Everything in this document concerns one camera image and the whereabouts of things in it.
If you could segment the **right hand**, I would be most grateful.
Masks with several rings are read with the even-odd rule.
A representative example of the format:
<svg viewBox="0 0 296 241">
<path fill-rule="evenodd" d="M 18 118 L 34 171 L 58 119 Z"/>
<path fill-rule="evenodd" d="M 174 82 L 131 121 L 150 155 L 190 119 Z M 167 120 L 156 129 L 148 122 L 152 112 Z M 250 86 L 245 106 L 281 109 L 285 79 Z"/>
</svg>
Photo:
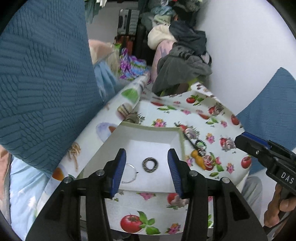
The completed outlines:
<svg viewBox="0 0 296 241">
<path fill-rule="evenodd" d="M 273 227 L 280 222 L 279 213 L 290 212 L 295 209 L 295 197 L 281 199 L 282 186 L 276 184 L 272 201 L 268 204 L 267 211 L 264 213 L 264 225 Z"/>
</svg>

